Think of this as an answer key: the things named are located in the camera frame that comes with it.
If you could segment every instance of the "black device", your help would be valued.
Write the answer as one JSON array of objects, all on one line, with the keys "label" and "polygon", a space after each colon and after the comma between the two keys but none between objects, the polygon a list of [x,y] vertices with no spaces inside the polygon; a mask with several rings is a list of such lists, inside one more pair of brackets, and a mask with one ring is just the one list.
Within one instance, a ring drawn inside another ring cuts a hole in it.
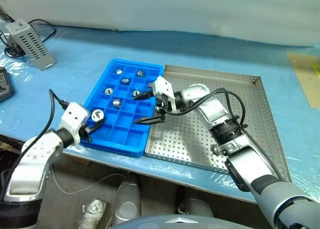
[{"label": "black device", "polygon": [[0,102],[12,96],[14,93],[7,70],[0,66]]}]

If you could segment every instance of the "perforated metal tray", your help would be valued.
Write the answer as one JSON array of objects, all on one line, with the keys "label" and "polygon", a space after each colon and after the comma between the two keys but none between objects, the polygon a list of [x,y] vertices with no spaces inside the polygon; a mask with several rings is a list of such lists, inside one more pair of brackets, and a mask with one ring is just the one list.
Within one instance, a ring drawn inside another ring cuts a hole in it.
[{"label": "perforated metal tray", "polygon": [[[237,93],[245,104],[244,122],[249,125],[247,131],[264,148],[283,178],[291,181],[267,95],[259,76],[167,65],[164,77],[172,83],[174,91],[202,83],[211,91],[223,87]],[[227,108],[225,97],[222,94],[216,97]],[[233,96],[230,97],[230,102],[234,114],[241,116],[239,102]],[[166,123],[151,126],[145,155],[214,172],[228,173],[224,165],[226,157],[216,156],[210,150],[214,144],[210,133],[204,128],[195,112],[182,116],[166,115]]]}]

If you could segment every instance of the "white backdrop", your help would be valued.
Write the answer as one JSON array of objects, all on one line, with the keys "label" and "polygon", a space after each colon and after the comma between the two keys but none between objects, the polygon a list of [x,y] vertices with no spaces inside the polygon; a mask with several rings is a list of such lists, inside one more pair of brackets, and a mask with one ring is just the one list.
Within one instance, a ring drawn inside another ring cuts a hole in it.
[{"label": "white backdrop", "polygon": [[296,46],[320,40],[320,0],[0,0],[16,19],[120,31],[183,31]]}]

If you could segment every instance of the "power supply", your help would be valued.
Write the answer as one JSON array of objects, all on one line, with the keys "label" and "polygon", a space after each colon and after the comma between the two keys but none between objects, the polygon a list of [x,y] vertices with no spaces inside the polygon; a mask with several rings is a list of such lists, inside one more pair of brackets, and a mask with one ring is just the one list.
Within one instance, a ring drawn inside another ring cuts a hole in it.
[{"label": "power supply", "polygon": [[27,22],[20,19],[7,23],[5,27],[13,40],[24,50],[40,70],[47,69],[56,63],[40,37]]}]

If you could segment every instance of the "floor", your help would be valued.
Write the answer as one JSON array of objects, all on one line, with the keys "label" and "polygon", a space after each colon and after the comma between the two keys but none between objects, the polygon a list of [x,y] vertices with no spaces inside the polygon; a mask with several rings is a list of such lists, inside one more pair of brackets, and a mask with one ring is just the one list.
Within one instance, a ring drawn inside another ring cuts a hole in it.
[{"label": "floor", "polygon": [[[61,155],[53,163],[53,170],[58,184],[67,192],[81,190],[109,174],[128,172],[90,162],[88,165],[74,161],[69,156]],[[55,184],[51,175],[42,202],[38,218],[40,229],[73,229],[77,228],[83,215],[83,205],[99,198],[107,202],[103,218],[98,229],[104,229],[112,215],[118,186],[122,176],[114,175],[96,184],[88,190],[74,194],[63,193]],[[142,215],[175,213],[176,191],[178,185],[139,175],[142,197]],[[188,188],[186,194],[193,194]],[[230,199],[205,192],[197,192],[209,203],[216,218],[229,220],[258,229],[269,229],[270,226],[255,204]]]}]

